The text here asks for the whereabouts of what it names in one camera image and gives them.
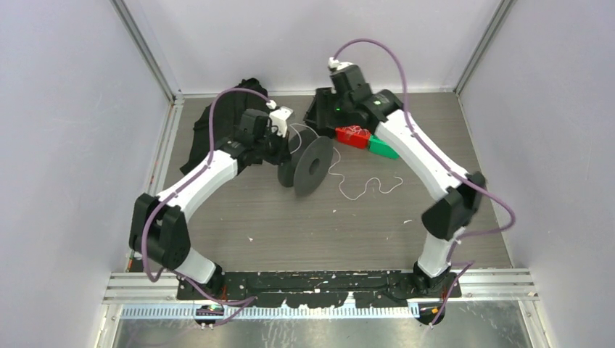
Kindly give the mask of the grey plastic cable spool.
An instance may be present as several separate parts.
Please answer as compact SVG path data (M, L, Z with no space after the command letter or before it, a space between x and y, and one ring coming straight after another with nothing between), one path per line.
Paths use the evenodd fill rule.
M297 196L308 196L328 173L334 152L333 141L307 132L293 136L289 149L294 153L289 162L278 166L278 181L283 187L293 188Z

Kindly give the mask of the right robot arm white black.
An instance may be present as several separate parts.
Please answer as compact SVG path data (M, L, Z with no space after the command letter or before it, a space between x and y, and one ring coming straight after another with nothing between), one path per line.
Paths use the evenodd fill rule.
M357 65L333 60L329 72L332 86L318 89L313 102L321 125L367 130L397 153L434 200L421 216L427 231L423 252L399 285L405 293L433 297L449 286L449 253L477 212L486 179L452 161L391 91L373 92Z

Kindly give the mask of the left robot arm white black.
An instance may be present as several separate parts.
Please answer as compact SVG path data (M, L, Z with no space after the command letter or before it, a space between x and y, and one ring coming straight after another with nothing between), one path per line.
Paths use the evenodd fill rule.
M222 291L222 267L192 245L188 223L192 215L224 184L247 167L268 162L287 165L298 148L289 147L289 132L271 121L242 126L224 137L210 153L170 188L156 195L141 194L135 201L128 245L142 256L144 273L156 283L166 270L194 281L203 299Z

